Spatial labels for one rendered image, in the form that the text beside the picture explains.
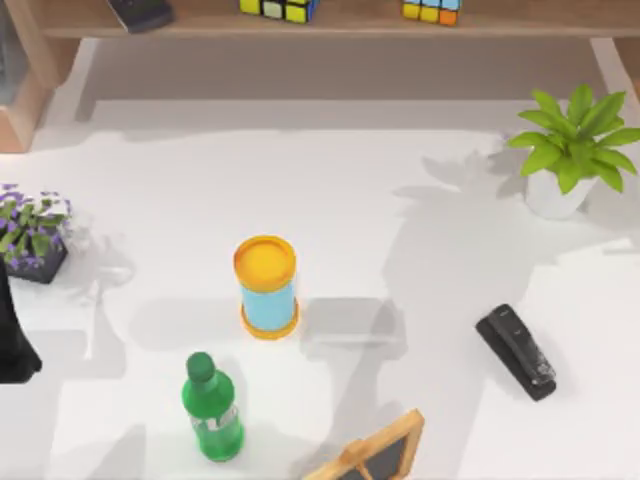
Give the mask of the yellow and blue can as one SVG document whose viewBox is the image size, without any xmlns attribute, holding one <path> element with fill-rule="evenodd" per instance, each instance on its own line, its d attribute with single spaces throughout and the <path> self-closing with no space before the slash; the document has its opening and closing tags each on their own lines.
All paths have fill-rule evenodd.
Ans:
<svg viewBox="0 0 640 480">
<path fill-rule="evenodd" d="M 257 235 L 235 250 L 233 266 L 241 287 L 241 318 L 261 340 L 278 340 L 295 329 L 297 258 L 291 244 L 275 235 Z"/>
</svg>

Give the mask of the green bottle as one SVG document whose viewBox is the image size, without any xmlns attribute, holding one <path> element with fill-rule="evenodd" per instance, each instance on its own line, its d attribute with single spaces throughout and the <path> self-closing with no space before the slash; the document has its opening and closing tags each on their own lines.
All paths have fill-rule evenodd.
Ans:
<svg viewBox="0 0 640 480">
<path fill-rule="evenodd" d="M 232 459 L 244 443 L 233 381 L 203 351 L 188 357 L 186 373 L 181 401 L 201 453 L 217 463 Z"/>
</svg>

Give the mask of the wooden open shelf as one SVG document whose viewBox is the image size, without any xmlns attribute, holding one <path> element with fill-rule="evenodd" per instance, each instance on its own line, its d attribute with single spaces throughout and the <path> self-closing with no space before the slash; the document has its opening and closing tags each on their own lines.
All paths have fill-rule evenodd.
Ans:
<svg viewBox="0 0 640 480">
<path fill-rule="evenodd" d="M 242 13 L 237 0 L 170 0 L 173 21 L 130 34 L 106 0 L 6 0 L 31 66 L 0 106 L 0 151 L 33 145 L 47 104 L 83 41 L 117 61 L 108 87 L 138 99 L 520 101 L 601 81 L 588 46 L 611 40 L 640 100 L 640 0 L 466 0 L 454 26 L 409 20 L 400 0 L 320 0 L 307 24 Z"/>
</svg>

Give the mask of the wooden framed blackboard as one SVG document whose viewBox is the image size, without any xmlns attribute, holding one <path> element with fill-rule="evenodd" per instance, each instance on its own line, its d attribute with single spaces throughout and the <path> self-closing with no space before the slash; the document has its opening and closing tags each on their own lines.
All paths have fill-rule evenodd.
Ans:
<svg viewBox="0 0 640 480">
<path fill-rule="evenodd" d="M 404 480 L 410 473 L 425 424 L 412 409 L 364 439 L 356 439 L 333 460 L 302 480 Z"/>
</svg>

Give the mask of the puzzle cube with black edges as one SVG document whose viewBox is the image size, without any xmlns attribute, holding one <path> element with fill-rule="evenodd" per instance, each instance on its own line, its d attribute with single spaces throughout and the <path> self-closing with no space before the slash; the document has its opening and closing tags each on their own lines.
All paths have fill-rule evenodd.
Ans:
<svg viewBox="0 0 640 480">
<path fill-rule="evenodd" d="M 238 0 L 242 13 L 290 23 L 309 23 L 319 0 Z"/>
</svg>

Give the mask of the puzzle cube with white edges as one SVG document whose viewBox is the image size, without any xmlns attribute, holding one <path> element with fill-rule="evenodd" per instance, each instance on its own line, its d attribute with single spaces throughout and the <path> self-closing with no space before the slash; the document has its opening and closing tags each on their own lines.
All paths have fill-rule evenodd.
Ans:
<svg viewBox="0 0 640 480">
<path fill-rule="evenodd" d="M 402 15 L 407 19 L 456 26 L 462 0 L 402 0 Z"/>
</svg>

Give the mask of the green plant in white pot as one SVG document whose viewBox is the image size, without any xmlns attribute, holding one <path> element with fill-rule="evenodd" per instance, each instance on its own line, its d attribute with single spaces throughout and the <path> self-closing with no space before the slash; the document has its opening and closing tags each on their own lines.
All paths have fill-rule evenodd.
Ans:
<svg viewBox="0 0 640 480">
<path fill-rule="evenodd" d="M 534 89 L 534 109 L 518 116 L 536 126 L 511 136 L 506 145 L 528 151 L 520 168 L 526 180 L 524 200 L 536 215 L 561 220 L 585 203 L 599 181 L 624 191 L 623 175 L 639 176 L 636 164 L 620 149 L 640 143 L 640 127 L 621 116 L 627 94 L 616 91 L 597 99 L 587 84 L 578 85 L 562 107 L 550 93 Z"/>
</svg>

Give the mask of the purple flowers in black pot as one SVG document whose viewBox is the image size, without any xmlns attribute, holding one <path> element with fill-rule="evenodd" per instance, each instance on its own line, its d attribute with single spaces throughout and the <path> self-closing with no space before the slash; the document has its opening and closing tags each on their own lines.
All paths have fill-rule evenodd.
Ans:
<svg viewBox="0 0 640 480">
<path fill-rule="evenodd" d="M 68 255 L 73 207 L 56 191 L 30 196 L 0 183 L 0 260 L 8 275 L 49 284 Z"/>
</svg>

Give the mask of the black stapler on shelf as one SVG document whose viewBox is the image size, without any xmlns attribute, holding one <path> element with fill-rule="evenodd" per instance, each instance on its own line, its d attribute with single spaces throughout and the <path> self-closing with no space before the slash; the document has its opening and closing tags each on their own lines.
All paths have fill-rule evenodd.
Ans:
<svg viewBox="0 0 640 480">
<path fill-rule="evenodd" d="M 168 0 L 106 0 L 116 19 L 130 34 L 139 34 L 171 24 L 174 11 Z"/>
</svg>

